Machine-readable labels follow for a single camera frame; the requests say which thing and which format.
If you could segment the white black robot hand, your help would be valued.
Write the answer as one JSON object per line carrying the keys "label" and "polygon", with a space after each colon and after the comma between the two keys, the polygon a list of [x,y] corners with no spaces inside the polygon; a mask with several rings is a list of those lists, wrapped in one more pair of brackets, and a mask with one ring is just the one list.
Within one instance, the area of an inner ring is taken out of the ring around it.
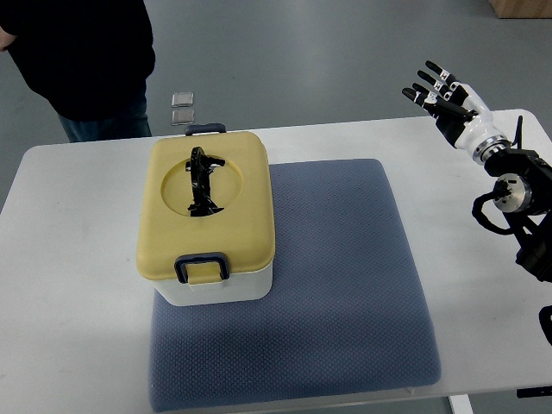
{"label": "white black robot hand", "polygon": [[427,85],[414,83],[405,87],[402,94],[435,119],[437,129],[450,146],[482,165],[492,154],[511,145],[470,85],[430,60],[425,66],[427,70],[420,70],[417,75]]}

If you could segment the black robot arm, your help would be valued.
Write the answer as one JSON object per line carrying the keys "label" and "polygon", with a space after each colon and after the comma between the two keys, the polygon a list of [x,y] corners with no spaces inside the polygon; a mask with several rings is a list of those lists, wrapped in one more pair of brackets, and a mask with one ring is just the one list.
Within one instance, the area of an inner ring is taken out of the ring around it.
{"label": "black robot arm", "polygon": [[551,166],[522,148],[523,118],[517,119],[514,141],[489,138],[474,153],[497,180],[474,200],[472,216],[498,235],[514,235],[515,262],[540,282],[551,281]]}

